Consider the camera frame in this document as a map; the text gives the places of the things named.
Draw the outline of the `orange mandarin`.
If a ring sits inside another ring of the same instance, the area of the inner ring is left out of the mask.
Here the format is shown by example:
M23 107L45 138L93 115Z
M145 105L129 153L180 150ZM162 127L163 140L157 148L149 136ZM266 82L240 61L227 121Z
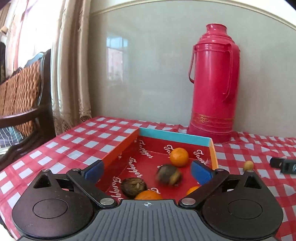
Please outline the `orange mandarin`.
M135 200L162 200L162 196L152 190L145 190L140 192L135 198Z
M193 186L193 187L189 188L188 191L186 192L186 195L189 195L190 193L194 192L198 188L199 188L199 186Z
M183 167L189 161L189 154L184 148L175 148L170 153L170 161L176 167Z

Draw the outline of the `dark brown mangosteen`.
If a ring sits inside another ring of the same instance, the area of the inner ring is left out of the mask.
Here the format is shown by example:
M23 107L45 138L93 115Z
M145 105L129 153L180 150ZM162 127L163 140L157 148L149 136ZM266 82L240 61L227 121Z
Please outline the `dark brown mangosteen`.
M129 199L134 199L138 194L147 190L147 184L141 178L126 178L120 187L123 195Z

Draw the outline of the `red white checkered tablecloth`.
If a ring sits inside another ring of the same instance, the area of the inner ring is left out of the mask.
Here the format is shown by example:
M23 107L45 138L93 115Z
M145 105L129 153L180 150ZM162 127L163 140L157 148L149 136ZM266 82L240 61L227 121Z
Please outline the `red white checkered tablecloth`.
M9 239L20 237L11 212L33 179L44 169L64 174L70 169L84 169L103 159L138 128L186 133L181 125L148 121L95 117L21 157L1 171L1 219ZM228 144L214 144L218 168L231 174L243 174L246 161L269 188L283 210L277 232L280 240L295 240L295 175L283 174L270 166L272 157L295 158L295 138L265 137L233 132Z

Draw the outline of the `small tan longan fruit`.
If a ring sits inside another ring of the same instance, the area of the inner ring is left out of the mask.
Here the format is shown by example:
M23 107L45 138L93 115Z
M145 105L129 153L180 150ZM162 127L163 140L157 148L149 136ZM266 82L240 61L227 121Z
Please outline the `small tan longan fruit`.
M254 163L252 161L246 161L244 163L244 166L243 166L244 172L248 170L253 170L253 169L254 169Z

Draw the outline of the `colourful cardboard box tray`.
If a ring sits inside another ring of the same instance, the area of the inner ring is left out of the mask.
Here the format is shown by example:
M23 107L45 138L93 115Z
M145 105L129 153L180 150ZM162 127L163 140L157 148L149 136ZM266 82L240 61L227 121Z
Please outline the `colourful cardboard box tray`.
M156 172L163 164L170 164L170 153L183 148L189 154L188 163L180 168L182 178L175 186L156 180ZM187 191L199 185L191 175L191 163L197 161L210 169L219 167L211 138L138 128L102 159L104 172L96 186L117 202L125 199L120 184L126 178L142 178L149 190L164 199L179 201Z

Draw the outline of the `dark wooden wicker chair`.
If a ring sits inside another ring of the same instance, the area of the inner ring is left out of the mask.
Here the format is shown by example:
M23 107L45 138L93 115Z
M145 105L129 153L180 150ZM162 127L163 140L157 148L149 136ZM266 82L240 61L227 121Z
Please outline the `dark wooden wicker chair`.
M1 83L1 169L55 137L51 50Z

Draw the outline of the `red thermos flask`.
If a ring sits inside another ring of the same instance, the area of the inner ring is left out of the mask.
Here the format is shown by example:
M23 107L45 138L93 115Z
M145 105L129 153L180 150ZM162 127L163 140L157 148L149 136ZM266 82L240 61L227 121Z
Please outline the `red thermos flask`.
M192 49L189 73L193 104L188 133L209 137L215 143L231 139L240 73L240 49L225 25L206 26Z

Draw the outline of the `beige curtain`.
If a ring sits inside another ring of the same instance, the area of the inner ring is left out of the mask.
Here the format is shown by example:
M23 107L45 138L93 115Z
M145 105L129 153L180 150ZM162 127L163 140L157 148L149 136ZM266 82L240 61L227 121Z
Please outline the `beige curtain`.
M20 57L51 49L51 105L57 135L91 119L88 85L90 1L4 1L6 74Z

